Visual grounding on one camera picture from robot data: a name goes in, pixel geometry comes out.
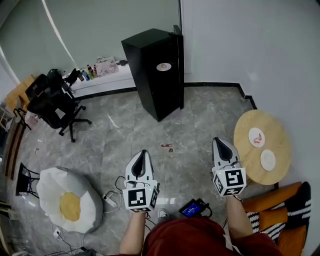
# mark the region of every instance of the gray tile floor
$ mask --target gray tile floor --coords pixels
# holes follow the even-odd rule
[[[75,143],[69,132],[62,137],[39,120],[32,131],[25,130],[16,169],[22,162],[30,170],[40,172],[63,166],[83,174],[99,194],[115,189],[119,175],[131,157],[142,149],[149,151],[155,179],[161,184],[157,209],[166,208],[178,217],[177,210],[190,199],[202,198],[210,203],[212,220],[222,224],[226,218],[225,201],[211,181],[213,137],[233,141],[237,120],[252,109],[238,89],[231,87],[187,87],[185,107],[177,109],[157,122],[142,107],[137,92],[95,97],[81,102],[86,110],[81,118],[92,125],[77,123],[73,127]],[[161,145],[172,144],[173,152]],[[9,201],[21,215],[13,232],[18,233],[27,248],[36,255],[69,251],[69,247],[53,236],[51,221],[32,196],[14,196],[16,182],[8,181]],[[247,198],[271,190],[251,182],[242,197]],[[111,206],[104,205],[106,211]],[[157,212],[151,214],[156,221]],[[118,211],[105,214],[103,223],[84,237],[84,246],[105,255],[116,254],[126,229],[129,212],[123,205]],[[81,234],[64,232],[73,247],[80,245]]]

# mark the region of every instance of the yellow round object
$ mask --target yellow round object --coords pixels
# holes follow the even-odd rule
[[[259,128],[265,137],[262,147],[254,147],[249,141],[249,130]],[[256,183],[272,185],[287,173],[291,163],[291,144],[282,124],[272,115],[262,110],[244,113],[236,123],[233,144],[238,150],[246,175]],[[266,171],[260,162],[261,153],[271,150],[275,156],[273,170]]]
[[[60,211],[62,215],[71,222],[76,222],[80,218],[80,197],[74,193],[65,193],[60,198]]]

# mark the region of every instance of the gift bag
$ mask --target gift bag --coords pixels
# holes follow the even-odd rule
[[[96,59],[95,67],[98,77],[119,72],[119,68],[114,57],[99,56]]]

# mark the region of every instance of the white bean bag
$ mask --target white bean bag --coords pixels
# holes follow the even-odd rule
[[[88,233],[98,227],[102,221],[102,200],[91,184],[79,174],[62,167],[43,170],[36,190],[42,210],[53,224],[66,231]],[[74,199],[73,204],[68,205],[66,202],[69,201],[63,200],[66,196]],[[67,216],[65,208],[75,211],[78,214],[77,217]]]

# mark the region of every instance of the white pouf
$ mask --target white pouf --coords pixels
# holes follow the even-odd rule
[[[36,190],[40,207],[53,224],[66,231],[82,234],[100,225],[103,217],[102,200],[83,176],[62,167],[49,168],[41,171]],[[62,214],[61,197],[66,193],[73,193],[80,198],[80,214],[76,221],[70,221]]]

